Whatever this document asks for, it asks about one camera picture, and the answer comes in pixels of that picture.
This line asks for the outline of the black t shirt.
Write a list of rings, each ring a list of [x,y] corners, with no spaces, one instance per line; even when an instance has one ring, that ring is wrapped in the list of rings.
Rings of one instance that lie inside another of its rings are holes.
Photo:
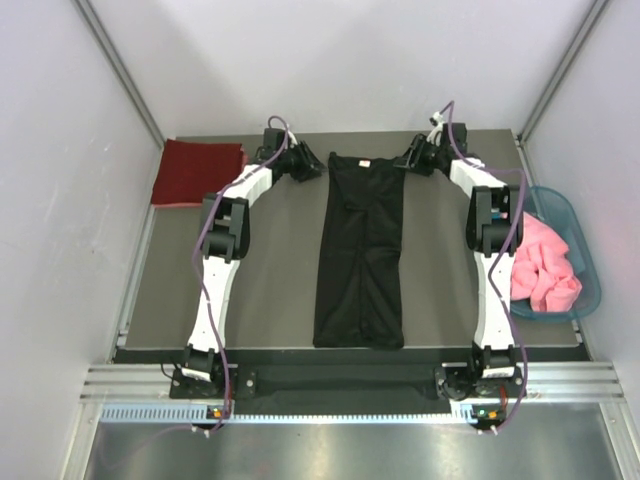
[[[400,349],[404,171],[331,153],[328,174],[313,345]]]

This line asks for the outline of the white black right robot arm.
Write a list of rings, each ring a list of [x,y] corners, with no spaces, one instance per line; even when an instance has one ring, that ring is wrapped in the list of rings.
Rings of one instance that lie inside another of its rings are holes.
[[[496,395],[522,380],[510,306],[512,271],[523,236],[521,189],[495,177],[476,158],[458,158],[440,135],[416,135],[394,167],[423,176],[439,171],[469,199],[465,236],[477,269],[478,320],[468,365],[443,368],[438,388],[454,401]]]

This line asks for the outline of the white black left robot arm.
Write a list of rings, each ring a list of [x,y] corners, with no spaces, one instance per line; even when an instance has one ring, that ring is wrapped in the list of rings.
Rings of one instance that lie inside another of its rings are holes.
[[[324,171],[305,142],[287,130],[268,129],[240,174],[202,203],[202,220],[192,262],[200,287],[199,305],[181,362],[181,375],[205,396],[231,395],[231,372],[225,351],[225,323],[230,294],[251,241],[250,209],[283,176],[297,182]]]

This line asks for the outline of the folded dark red t shirt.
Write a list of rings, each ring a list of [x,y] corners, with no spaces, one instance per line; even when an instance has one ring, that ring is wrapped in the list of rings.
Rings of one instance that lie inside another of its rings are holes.
[[[167,140],[156,176],[151,204],[158,207],[200,205],[234,181],[246,164],[238,143],[193,143]]]

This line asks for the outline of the teal plastic laundry basket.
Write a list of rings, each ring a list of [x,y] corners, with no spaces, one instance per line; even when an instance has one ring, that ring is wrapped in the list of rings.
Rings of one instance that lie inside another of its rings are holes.
[[[582,283],[582,291],[573,307],[564,313],[537,313],[528,300],[512,301],[515,316],[541,323],[568,323],[594,313],[601,302],[601,287],[589,247],[571,203],[558,191],[532,187],[524,201],[524,213],[551,227],[569,246],[568,259]]]

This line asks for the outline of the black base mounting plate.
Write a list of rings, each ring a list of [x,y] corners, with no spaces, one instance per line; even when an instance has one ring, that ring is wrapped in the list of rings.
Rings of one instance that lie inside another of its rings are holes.
[[[231,349],[231,395],[235,413],[405,414],[443,413],[450,399],[438,388],[445,367],[465,368],[461,348]],[[510,399],[521,381],[509,384]],[[173,373],[170,398],[224,401],[211,386]]]

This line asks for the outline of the right aluminium corner post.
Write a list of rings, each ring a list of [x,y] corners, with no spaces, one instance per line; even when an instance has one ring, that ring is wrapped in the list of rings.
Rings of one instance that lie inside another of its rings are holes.
[[[522,129],[516,134],[516,144],[518,146],[523,147],[533,136],[610,4],[610,0],[594,0],[589,3],[586,13],[579,21],[575,32],[570,37],[570,41],[562,51],[559,61],[553,68],[540,95],[527,115]]]

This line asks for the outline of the aluminium corner post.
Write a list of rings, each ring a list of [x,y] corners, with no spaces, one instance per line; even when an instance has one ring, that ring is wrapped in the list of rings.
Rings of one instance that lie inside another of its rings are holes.
[[[589,3],[586,13],[579,21],[575,32],[570,37],[570,41],[562,51],[559,61],[553,68],[540,95],[527,115],[522,129],[516,134],[516,144],[518,146],[523,147],[533,136],[610,4],[610,0],[594,0]]]
[[[94,5],[88,0],[72,0],[71,3],[86,24],[94,41],[105,57],[118,83],[124,89],[128,100],[132,104],[153,142],[160,149],[163,149],[165,145],[165,136],[161,132],[158,123],[154,119],[146,101],[136,85],[133,76],[127,68],[111,36],[107,32],[107,29],[105,28],[104,23],[98,15]]]

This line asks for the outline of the left aluminium corner post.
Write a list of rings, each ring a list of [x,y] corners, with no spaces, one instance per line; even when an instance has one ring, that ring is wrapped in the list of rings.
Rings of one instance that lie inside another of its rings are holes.
[[[107,29],[105,28],[104,23],[98,15],[94,5],[88,0],[72,0],[71,3],[86,24],[94,41],[105,57],[118,83],[124,89],[128,100],[132,104],[153,142],[160,149],[163,149],[165,145],[165,136],[161,132],[158,123],[154,119],[146,101],[136,85],[133,76],[127,68],[111,36],[107,32]]]

